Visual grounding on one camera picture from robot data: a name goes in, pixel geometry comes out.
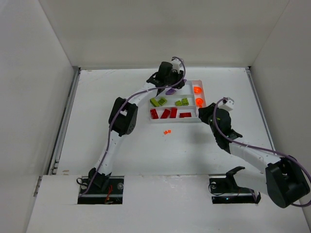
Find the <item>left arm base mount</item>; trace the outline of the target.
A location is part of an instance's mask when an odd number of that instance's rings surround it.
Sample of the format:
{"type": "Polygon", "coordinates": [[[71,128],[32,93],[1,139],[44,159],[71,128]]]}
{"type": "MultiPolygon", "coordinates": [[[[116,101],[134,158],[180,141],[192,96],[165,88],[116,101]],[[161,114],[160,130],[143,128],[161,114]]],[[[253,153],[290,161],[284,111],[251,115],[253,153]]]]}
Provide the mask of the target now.
{"type": "Polygon", "coordinates": [[[77,204],[122,204],[124,189],[123,176],[112,176],[104,190],[101,190],[99,187],[92,184],[86,194],[83,193],[88,188],[89,182],[87,177],[77,178],[76,181],[80,186],[77,204]]]}

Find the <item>large red lego block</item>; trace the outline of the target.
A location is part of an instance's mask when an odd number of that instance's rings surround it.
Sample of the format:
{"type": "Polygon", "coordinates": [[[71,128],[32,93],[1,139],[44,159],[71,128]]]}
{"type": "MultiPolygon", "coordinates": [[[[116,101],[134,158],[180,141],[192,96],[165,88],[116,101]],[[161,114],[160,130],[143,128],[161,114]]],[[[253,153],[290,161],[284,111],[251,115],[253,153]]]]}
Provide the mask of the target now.
{"type": "Polygon", "coordinates": [[[156,109],[150,110],[151,119],[159,119],[156,109]]]}

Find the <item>red rounded lego brick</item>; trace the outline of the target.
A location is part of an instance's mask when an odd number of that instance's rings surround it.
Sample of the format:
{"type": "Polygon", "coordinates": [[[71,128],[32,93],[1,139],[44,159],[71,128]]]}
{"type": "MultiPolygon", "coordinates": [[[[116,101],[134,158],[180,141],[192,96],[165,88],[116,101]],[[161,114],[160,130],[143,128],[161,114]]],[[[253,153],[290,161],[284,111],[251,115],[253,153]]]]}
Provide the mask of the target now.
{"type": "Polygon", "coordinates": [[[171,108],[170,118],[176,118],[177,116],[177,108],[171,108]]]}

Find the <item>orange round lego piece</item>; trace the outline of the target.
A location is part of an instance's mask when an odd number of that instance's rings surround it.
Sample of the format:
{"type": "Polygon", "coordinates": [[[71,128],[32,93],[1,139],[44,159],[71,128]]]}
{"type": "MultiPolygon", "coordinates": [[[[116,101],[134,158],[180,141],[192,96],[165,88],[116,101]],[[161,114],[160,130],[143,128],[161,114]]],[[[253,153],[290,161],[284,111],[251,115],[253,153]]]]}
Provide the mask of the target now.
{"type": "Polygon", "coordinates": [[[196,98],[195,103],[197,107],[202,108],[204,104],[204,100],[202,98],[196,98]]]}

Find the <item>small red lego brick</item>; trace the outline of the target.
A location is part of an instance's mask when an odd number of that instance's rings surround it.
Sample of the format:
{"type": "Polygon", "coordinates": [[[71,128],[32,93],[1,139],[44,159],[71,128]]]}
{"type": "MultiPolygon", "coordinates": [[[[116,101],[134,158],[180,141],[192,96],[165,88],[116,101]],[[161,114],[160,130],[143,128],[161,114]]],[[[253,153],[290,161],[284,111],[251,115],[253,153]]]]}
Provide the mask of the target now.
{"type": "Polygon", "coordinates": [[[165,109],[161,115],[161,119],[167,119],[171,114],[171,111],[169,109],[165,109]]]}

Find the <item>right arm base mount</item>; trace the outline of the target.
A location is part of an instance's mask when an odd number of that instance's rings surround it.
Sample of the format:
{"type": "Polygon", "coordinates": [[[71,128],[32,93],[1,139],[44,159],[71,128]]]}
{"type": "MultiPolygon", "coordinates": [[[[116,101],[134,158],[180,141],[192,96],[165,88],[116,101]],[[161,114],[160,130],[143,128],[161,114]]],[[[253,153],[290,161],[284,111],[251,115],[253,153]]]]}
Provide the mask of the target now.
{"type": "Polygon", "coordinates": [[[245,167],[237,166],[225,174],[210,175],[208,190],[213,204],[259,204],[260,192],[236,183],[234,176],[244,169],[245,167]]]}

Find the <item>orange flower lego piece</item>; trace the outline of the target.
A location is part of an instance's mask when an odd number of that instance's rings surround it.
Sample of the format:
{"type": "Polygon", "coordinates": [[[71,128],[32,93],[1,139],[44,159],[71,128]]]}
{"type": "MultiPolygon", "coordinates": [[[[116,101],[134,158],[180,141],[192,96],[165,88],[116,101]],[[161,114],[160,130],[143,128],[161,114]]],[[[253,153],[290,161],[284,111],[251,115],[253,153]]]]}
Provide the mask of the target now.
{"type": "Polygon", "coordinates": [[[202,93],[202,88],[200,88],[199,86],[194,86],[193,91],[194,91],[194,94],[199,95],[202,93]]]}

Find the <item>long lime green lego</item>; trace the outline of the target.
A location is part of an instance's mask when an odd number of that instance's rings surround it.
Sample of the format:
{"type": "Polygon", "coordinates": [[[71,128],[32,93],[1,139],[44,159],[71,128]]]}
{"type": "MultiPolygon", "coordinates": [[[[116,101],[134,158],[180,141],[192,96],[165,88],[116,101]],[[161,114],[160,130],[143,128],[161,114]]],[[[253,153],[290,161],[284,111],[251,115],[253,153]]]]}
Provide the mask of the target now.
{"type": "Polygon", "coordinates": [[[153,107],[159,107],[160,106],[160,104],[158,103],[158,101],[155,98],[151,98],[150,103],[153,107]]]}

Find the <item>lime green square lego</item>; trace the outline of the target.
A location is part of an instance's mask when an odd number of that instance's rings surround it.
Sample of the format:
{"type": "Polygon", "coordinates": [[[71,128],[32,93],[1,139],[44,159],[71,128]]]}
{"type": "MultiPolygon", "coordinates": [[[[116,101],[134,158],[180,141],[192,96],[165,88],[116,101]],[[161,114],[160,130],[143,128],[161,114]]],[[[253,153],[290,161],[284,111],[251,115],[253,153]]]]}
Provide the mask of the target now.
{"type": "Polygon", "coordinates": [[[160,106],[163,106],[163,105],[165,105],[167,103],[167,100],[165,99],[165,98],[160,98],[159,100],[158,100],[158,104],[160,105],[160,106]]]}

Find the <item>small lime green lego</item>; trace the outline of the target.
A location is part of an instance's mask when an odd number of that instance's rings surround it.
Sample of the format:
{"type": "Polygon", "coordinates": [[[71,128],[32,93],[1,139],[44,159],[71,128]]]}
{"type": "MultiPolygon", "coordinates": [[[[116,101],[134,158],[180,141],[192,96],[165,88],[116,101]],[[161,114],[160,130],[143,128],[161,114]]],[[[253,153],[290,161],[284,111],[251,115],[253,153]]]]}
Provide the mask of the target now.
{"type": "Polygon", "coordinates": [[[182,105],[183,105],[183,103],[182,103],[182,101],[180,101],[180,100],[178,100],[178,101],[175,102],[175,106],[182,106],[182,105]]]}

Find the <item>red lego plate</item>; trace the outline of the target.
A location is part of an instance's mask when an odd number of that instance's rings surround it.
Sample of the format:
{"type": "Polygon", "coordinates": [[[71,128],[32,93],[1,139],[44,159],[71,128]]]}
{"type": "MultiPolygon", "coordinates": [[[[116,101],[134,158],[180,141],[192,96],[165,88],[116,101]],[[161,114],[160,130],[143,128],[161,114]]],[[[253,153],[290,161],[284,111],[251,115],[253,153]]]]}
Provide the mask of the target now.
{"type": "Polygon", "coordinates": [[[186,118],[186,117],[192,117],[192,115],[191,115],[191,112],[186,112],[186,113],[180,113],[179,117],[186,118]]]}

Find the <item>purple wedge lego piece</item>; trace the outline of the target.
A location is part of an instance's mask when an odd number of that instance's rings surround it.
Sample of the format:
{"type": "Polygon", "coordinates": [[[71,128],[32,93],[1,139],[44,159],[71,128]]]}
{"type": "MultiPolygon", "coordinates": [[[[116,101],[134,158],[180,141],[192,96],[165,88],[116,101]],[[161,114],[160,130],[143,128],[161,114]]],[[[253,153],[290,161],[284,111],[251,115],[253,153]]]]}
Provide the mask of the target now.
{"type": "Polygon", "coordinates": [[[176,93],[176,90],[174,88],[170,88],[166,91],[165,95],[171,96],[171,95],[174,95],[175,93],[176,93]]]}

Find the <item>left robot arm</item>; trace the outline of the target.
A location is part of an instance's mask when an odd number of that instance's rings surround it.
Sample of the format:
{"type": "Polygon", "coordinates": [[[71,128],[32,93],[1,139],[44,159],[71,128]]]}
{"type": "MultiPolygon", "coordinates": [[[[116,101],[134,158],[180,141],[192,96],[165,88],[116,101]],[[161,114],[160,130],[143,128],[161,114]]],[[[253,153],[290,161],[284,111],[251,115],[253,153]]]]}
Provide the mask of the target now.
{"type": "Polygon", "coordinates": [[[185,73],[183,60],[173,57],[169,62],[162,62],[158,71],[151,75],[136,93],[115,100],[108,119],[107,144],[98,162],[89,171],[89,186],[95,186],[102,191],[106,189],[118,149],[124,138],[131,134],[136,126],[139,106],[166,88],[181,89],[185,85],[185,73]]]}

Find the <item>green studded lego brick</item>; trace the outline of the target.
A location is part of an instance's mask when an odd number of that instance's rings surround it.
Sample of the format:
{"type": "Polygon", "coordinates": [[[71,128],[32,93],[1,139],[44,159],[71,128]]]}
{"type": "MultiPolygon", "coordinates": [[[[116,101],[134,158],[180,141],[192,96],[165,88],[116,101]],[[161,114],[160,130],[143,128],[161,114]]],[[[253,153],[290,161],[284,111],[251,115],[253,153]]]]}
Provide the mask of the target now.
{"type": "Polygon", "coordinates": [[[187,98],[183,98],[181,102],[183,106],[189,106],[189,100],[187,98]]]}

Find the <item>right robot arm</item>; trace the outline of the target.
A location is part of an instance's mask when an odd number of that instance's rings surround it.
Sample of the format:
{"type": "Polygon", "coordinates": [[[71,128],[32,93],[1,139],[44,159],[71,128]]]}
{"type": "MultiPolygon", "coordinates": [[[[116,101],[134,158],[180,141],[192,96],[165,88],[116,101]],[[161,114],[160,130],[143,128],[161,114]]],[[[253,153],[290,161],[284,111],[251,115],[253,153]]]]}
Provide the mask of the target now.
{"type": "Polygon", "coordinates": [[[242,135],[231,128],[230,100],[220,100],[222,106],[212,103],[199,108],[200,120],[208,124],[217,145],[227,153],[237,156],[262,172],[263,192],[280,208],[295,202],[310,193],[310,174],[292,156],[252,146],[242,142],[242,135]]]}

